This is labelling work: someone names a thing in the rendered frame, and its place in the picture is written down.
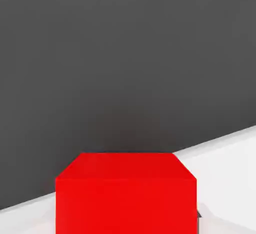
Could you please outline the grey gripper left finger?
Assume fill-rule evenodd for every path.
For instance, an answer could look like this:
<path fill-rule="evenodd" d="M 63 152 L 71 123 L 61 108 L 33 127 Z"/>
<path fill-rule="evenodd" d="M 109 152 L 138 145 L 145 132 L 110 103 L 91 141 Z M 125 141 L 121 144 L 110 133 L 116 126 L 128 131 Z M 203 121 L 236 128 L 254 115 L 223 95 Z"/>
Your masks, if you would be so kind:
<path fill-rule="evenodd" d="M 39 220 L 36 234 L 56 234 L 56 210 L 49 209 Z"/>

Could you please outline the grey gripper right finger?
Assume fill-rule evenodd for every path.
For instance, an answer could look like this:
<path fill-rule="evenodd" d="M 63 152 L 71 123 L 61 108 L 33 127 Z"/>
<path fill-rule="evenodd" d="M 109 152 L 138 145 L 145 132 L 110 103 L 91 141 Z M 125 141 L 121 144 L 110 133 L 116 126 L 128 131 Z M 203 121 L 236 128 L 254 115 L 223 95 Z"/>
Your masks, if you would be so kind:
<path fill-rule="evenodd" d="M 200 214 L 199 234 L 243 234 L 241 227 L 214 216 L 205 204 L 198 203 L 197 209 Z"/>

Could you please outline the small red cube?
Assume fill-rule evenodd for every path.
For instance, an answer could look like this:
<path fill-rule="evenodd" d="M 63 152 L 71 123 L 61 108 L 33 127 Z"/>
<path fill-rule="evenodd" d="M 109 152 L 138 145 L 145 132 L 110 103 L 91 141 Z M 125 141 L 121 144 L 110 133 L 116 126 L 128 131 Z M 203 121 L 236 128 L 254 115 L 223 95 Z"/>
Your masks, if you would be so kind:
<path fill-rule="evenodd" d="M 198 234 L 197 179 L 172 153 L 82 153 L 55 206 L 55 234 Z"/>

